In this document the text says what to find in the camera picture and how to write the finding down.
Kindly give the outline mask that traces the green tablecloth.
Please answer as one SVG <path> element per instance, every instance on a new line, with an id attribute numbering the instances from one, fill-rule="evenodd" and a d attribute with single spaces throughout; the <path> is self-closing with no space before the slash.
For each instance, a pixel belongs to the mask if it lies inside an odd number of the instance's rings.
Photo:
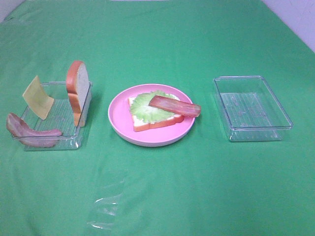
<path id="1" fill-rule="evenodd" d="M 5 127 L 34 76 L 93 83 L 77 150 L 25 151 Z M 213 79 L 260 75 L 294 126 L 280 142 L 228 141 Z M 176 87 L 202 112 L 180 141 L 139 147 L 107 117 L 129 87 Z M 85 236 L 101 172 L 127 169 L 110 236 L 312 236 L 315 55 L 259 0 L 28 0 L 0 26 L 0 233 Z"/>

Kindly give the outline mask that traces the toy bread slice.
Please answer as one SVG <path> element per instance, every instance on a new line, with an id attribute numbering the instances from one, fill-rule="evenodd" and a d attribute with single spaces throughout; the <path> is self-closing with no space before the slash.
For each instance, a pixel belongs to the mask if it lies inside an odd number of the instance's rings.
<path id="1" fill-rule="evenodd" d="M 135 132 L 145 131 L 145 130 L 154 129 L 154 128 L 162 128 L 162 127 L 180 123 L 184 120 L 184 116 L 178 115 L 178 114 L 175 114 L 173 118 L 170 118 L 168 120 L 164 120 L 161 122 L 156 122 L 156 123 L 144 123 L 138 120 L 137 118 L 133 118 L 132 115 L 131 115 L 131 118 L 133 121 L 133 130 Z"/>
<path id="2" fill-rule="evenodd" d="M 88 99 L 90 81 L 83 61 L 75 60 L 68 69 L 66 76 L 66 90 L 73 111 L 74 125 L 84 126 L 86 118 L 83 108 Z"/>

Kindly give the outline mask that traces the green toy lettuce leaf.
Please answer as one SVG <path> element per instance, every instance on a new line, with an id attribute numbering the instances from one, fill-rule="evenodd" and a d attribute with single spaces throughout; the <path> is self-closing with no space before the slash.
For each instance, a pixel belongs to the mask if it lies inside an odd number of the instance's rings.
<path id="1" fill-rule="evenodd" d="M 144 123 L 156 123 L 173 118 L 175 116 L 174 113 L 149 105 L 150 101 L 156 95 L 179 100 L 177 96 L 161 90 L 141 93 L 136 97 L 128 98 L 129 110 L 132 117 Z"/>

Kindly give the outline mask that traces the yellow toy cheese slice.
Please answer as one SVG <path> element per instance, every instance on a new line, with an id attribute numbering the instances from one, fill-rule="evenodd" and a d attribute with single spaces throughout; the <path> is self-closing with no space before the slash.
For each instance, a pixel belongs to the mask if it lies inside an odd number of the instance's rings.
<path id="1" fill-rule="evenodd" d="M 45 120 L 53 106 L 54 98 L 50 97 L 41 85 L 38 76 L 35 76 L 25 89 L 22 97 L 29 108 L 42 120 Z"/>

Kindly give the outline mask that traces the clear left plastic tray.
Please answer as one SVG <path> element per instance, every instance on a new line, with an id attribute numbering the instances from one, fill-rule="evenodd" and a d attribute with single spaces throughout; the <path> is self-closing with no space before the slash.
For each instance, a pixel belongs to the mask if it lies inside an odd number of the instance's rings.
<path id="1" fill-rule="evenodd" d="M 47 82 L 41 84 L 44 91 L 54 99 L 47 118 L 42 120 L 29 107 L 26 107 L 21 119 L 36 131 L 58 129 L 61 136 L 12 136 L 21 142 L 25 151 L 31 150 L 73 150 L 78 149 L 87 137 L 88 110 L 92 99 L 92 82 L 89 82 L 88 95 L 85 98 L 83 112 L 79 117 L 79 125 L 74 125 L 74 114 L 65 82 Z"/>

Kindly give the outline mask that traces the clear right plastic tray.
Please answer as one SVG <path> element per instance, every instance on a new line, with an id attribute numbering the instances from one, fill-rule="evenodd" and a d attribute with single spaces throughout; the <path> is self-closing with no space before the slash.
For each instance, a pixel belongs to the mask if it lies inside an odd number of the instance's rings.
<path id="1" fill-rule="evenodd" d="M 263 77 L 222 76 L 213 81 L 216 105 L 229 141 L 281 141 L 293 127 Z"/>

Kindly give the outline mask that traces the toy bacon strip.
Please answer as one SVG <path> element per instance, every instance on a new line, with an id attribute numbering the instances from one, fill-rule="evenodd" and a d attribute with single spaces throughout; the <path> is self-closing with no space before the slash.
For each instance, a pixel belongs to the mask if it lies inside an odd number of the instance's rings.
<path id="1" fill-rule="evenodd" d="M 39 140 L 38 137 L 46 136 L 60 136 L 62 132 L 59 129 L 36 131 L 29 128 L 29 126 L 14 113 L 9 113 L 6 118 L 6 128 L 14 137 L 36 137 L 36 139 L 26 139 L 20 142 L 24 145 L 36 148 L 50 148 L 53 147 L 57 140 Z"/>
<path id="2" fill-rule="evenodd" d="M 198 117 L 201 114 L 201 106 L 197 104 L 191 104 L 159 95 L 155 95 L 150 100 L 149 106 L 186 117 Z"/>

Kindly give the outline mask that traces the clear plastic tray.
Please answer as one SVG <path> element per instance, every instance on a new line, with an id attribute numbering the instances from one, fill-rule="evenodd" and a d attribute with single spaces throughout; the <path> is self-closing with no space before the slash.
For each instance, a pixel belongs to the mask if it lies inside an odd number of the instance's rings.
<path id="1" fill-rule="evenodd" d="M 58 129 L 61 136 L 12 136 L 21 142 L 25 151 L 31 150 L 73 150 L 78 149 L 87 137 L 88 110 L 92 99 L 92 82 L 89 82 L 88 95 L 85 98 L 83 112 L 79 117 L 79 125 L 74 125 L 74 114 L 65 82 L 47 82 L 41 84 L 44 91 L 54 99 L 47 118 L 42 120 L 29 107 L 26 107 L 21 119 L 36 131 Z"/>
<path id="2" fill-rule="evenodd" d="M 216 105 L 229 141 L 281 141 L 293 127 L 263 77 L 222 76 L 213 81 Z"/>

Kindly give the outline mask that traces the clear plastic wrap piece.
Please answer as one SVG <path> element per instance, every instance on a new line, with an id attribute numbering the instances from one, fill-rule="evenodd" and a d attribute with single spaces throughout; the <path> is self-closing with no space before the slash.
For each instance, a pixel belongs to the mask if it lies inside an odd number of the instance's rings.
<path id="1" fill-rule="evenodd" d="M 127 169 L 101 172 L 87 218 L 86 236 L 111 235 L 128 174 Z"/>

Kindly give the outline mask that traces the pink round plate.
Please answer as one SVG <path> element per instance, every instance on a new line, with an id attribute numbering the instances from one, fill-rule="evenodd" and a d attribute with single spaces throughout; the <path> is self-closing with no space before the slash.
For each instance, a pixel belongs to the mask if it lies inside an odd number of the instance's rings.
<path id="1" fill-rule="evenodd" d="M 177 88 L 162 84 L 142 84 L 127 88 L 114 97 L 108 107 L 108 118 L 116 133 L 126 141 L 144 147 L 161 147 L 183 138 L 192 128 L 195 118 L 186 117 L 180 123 L 135 132 L 129 112 L 128 98 L 145 92 L 161 90 L 176 95 L 181 101 L 191 103 L 191 99 Z"/>

